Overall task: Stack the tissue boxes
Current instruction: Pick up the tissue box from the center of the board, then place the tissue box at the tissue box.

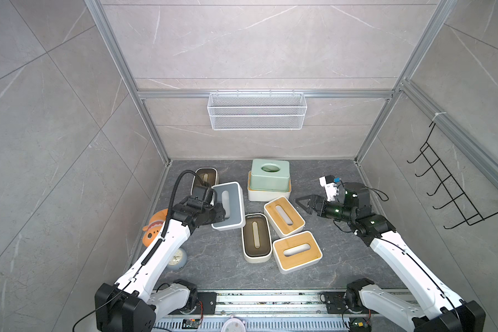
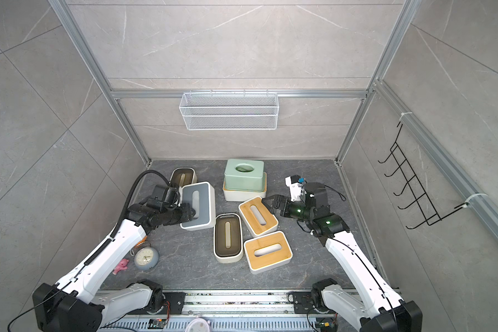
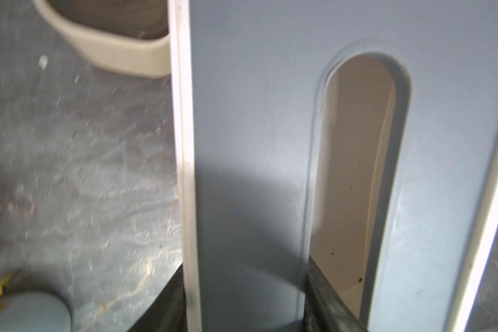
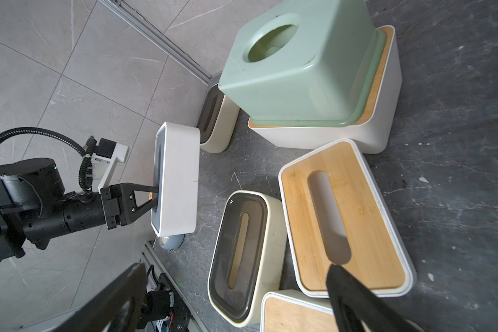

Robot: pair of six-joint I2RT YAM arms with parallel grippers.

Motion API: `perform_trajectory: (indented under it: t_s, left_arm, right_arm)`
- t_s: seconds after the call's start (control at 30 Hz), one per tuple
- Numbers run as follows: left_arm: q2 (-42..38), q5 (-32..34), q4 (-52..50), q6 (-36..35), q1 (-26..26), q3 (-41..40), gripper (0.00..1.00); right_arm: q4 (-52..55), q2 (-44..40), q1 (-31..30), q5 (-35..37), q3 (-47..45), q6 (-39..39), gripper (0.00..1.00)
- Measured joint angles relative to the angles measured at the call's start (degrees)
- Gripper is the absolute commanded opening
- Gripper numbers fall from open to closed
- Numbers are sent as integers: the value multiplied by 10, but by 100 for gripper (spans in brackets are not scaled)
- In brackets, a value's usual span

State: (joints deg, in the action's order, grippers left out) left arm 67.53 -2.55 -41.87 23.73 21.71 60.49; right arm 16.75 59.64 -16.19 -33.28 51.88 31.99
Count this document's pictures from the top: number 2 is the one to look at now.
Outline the white box grey-blue lid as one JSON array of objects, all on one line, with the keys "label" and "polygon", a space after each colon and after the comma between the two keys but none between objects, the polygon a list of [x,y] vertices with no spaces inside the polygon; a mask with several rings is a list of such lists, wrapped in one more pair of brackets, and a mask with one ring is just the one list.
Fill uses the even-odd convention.
[{"label": "white box grey-blue lid", "polygon": [[182,202],[195,211],[190,221],[181,224],[184,230],[214,228],[216,224],[215,190],[209,182],[186,185],[182,188]]}]

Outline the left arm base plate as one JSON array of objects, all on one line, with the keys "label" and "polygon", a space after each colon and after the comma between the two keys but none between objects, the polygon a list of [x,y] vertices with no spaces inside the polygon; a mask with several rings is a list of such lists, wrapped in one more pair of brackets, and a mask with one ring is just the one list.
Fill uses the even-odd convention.
[{"label": "left arm base plate", "polygon": [[186,293],[167,292],[153,294],[146,312],[150,315],[181,315],[185,304]]}]

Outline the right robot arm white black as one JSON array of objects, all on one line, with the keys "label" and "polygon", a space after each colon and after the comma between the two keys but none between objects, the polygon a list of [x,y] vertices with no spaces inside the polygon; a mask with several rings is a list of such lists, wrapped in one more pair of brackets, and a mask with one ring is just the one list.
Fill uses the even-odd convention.
[{"label": "right robot arm white black", "polygon": [[328,186],[297,181],[290,196],[272,195],[262,203],[272,214],[305,225],[341,265],[358,297],[346,293],[332,279],[313,285],[311,296],[318,310],[334,311],[357,331],[421,331],[423,313],[405,301],[374,268],[342,217],[331,211]]}]

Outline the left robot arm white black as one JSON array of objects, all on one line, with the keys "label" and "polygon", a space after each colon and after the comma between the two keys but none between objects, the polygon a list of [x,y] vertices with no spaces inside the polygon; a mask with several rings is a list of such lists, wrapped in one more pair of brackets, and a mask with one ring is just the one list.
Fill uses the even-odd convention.
[{"label": "left robot arm white black", "polygon": [[41,284],[33,293],[37,328],[41,331],[97,331],[141,309],[157,313],[165,307],[160,284],[143,279],[100,298],[96,293],[114,268],[141,240],[161,225],[192,220],[194,210],[181,203],[177,187],[156,186],[140,203],[127,206],[89,256],[53,285]]}]

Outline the green square tissue box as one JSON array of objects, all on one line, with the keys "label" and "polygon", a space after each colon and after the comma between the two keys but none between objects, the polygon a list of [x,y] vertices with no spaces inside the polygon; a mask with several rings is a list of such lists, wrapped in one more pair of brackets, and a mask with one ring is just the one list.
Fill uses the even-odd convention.
[{"label": "green square tissue box", "polygon": [[264,162],[228,159],[224,181],[227,190],[261,192],[264,190]]}]

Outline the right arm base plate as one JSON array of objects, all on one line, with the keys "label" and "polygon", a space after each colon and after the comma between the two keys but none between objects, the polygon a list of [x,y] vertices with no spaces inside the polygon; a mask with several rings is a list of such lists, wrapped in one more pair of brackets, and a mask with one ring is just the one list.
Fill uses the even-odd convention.
[{"label": "right arm base plate", "polygon": [[292,290],[288,292],[287,299],[293,305],[293,311],[296,314],[306,314],[318,307],[318,303],[315,301],[316,295],[314,290]]}]

